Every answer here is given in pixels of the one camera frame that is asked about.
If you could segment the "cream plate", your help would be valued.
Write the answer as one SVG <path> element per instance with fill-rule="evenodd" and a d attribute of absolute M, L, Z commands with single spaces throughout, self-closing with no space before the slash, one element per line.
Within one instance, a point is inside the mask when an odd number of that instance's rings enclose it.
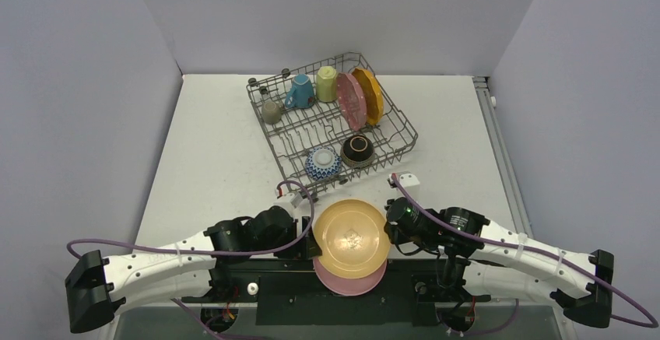
<path fill-rule="evenodd" d="M 319 263 L 343 279 L 361 279 L 376 272 L 391 248 L 384 225 L 381 211 L 363 200 L 349 198 L 330 205 L 313 225 L 321 249 Z"/>

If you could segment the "light pink smooth plate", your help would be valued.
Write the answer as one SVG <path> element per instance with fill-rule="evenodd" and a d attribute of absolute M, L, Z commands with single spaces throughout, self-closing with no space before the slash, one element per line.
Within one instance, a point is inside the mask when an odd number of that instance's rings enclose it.
<path fill-rule="evenodd" d="M 387 263 L 384 262 L 372 274 L 359 279 L 345 279 L 333 275 L 317 258 L 313 260 L 314 271 L 321 283 L 333 293 L 340 296 L 360 296 L 375 288 L 386 272 Z"/>

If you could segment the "orange patterned small bowl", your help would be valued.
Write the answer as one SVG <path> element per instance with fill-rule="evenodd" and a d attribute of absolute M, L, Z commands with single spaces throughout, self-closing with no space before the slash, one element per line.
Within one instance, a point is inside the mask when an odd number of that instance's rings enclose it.
<path fill-rule="evenodd" d="M 305 160 L 305 171 L 312 181 L 322 181 L 339 173 L 342 160 L 331 146 L 312 149 Z"/>

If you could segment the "dark patterned cream bowl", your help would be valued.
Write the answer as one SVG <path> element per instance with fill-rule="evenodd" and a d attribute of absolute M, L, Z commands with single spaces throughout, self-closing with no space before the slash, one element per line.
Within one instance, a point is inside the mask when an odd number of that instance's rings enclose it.
<path fill-rule="evenodd" d="M 365 135 L 353 135 L 344 141 L 340 156 L 348 167 L 363 168 L 369 166 L 375 157 L 373 142 Z"/>

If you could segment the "small grey-green mug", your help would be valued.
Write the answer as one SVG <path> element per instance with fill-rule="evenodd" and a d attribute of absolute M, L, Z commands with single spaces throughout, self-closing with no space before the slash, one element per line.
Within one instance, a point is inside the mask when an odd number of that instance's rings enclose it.
<path fill-rule="evenodd" d="M 281 121 L 283 105 L 273 100 L 266 100 L 262 105 L 262 120 L 265 124 L 277 124 Z"/>

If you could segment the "grey wire dish rack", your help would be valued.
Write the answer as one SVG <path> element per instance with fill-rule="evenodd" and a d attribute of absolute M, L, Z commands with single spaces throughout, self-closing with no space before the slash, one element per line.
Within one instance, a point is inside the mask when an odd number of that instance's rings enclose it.
<path fill-rule="evenodd" d="M 275 75 L 252 76 L 246 85 L 252 109 L 282 178 L 300 182 L 315 194 L 341 184 L 357 182 L 362 177 L 394 166 L 413 150 L 418 139 L 418 132 L 408 117 L 388 93 L 383 92 L 383 117 L 375 125 L 366 124 L 359 130 L 374 144 L 372 163 L 362 167 L 343 165 L 336 175 L 327 179 L 309 178 L 304 163 L 312 149 L 330 145 L 340 150 L 344 141 L 355 133 L 342 116 L 339 104 L 335 101 L 317 102 L 304 109 L 286 108 L 281 120 L 275 124 L 265 122 L 262 106 L 268 101 L 284 103 L 295 75 L 305 74 L 314 78 L 324 65 L 331 65 L 340 72 L 350 72 L 355 68 L 372 70 L 359 51 L 348 51 L 298 68 L 284 68 Z"/>

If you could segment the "yellow polka dot plate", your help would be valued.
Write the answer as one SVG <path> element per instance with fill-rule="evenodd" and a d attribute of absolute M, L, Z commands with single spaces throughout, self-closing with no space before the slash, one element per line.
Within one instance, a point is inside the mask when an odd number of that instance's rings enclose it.
<path fill-rule="evenodd" d="M 360 84 L 367 106 L 367 124 L 376 126 L 384 114 L 384 98 L 374 74 L 365 68 L 355 68 L 352 75 Z"/>

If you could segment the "blue mug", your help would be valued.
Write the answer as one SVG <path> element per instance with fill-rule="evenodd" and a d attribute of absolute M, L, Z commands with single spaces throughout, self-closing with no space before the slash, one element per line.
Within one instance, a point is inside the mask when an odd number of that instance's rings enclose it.
<path fill-rule="evenodd" d="M 306 74 L 295 75 L 291 88 L 286 94 L 284 106 L 287 109 L 306 109 L 315 102 L 314 86 Z"/>

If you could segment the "pale yellow mug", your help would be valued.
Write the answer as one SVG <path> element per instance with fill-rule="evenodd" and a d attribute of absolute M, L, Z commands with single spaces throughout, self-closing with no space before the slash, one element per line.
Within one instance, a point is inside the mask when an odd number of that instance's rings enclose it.
<path fill-rule="evenodd" d="M 324 103 L 331 103 L 337 99 L 336 77 L 338 72 L 332 66 L 322 66 L 316 76 L 316 97 Z"/>

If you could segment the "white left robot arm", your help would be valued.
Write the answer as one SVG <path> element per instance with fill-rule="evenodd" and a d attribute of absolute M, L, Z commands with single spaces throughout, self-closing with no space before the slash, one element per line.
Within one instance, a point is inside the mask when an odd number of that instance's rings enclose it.
<path fill-rule="evenodd" d="M 117 315 L 148 303 L 181 297 L 225 300 L 232 279 L 221 271 L 253 256 L 293 252 L 311 232 L 313 215 L 297 227 L 291 211 L 274 205 L 256 216 L 216 223 L 162 247 L 134 246 L 133 252 L 105 256 L 99 250 L 68 252 L 77 262 L 65 278 L 69 330 L 86 333 L 109 324 Z"/>

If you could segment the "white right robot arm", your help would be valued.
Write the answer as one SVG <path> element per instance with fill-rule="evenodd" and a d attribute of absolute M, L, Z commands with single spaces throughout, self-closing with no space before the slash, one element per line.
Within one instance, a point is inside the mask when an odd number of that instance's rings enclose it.
<path fill-rule="evenodd" d="M 516 233 L 459 207 L 420 209 L 405 197 L 389 199 L 386 234 L 395 247 L 415 244 L 443 251 L 436 281 L 443 297 L 507 297 L 550 303 L 568 319 L 607 328 L 612 318 L 614 256 L 565 251 Z"/>

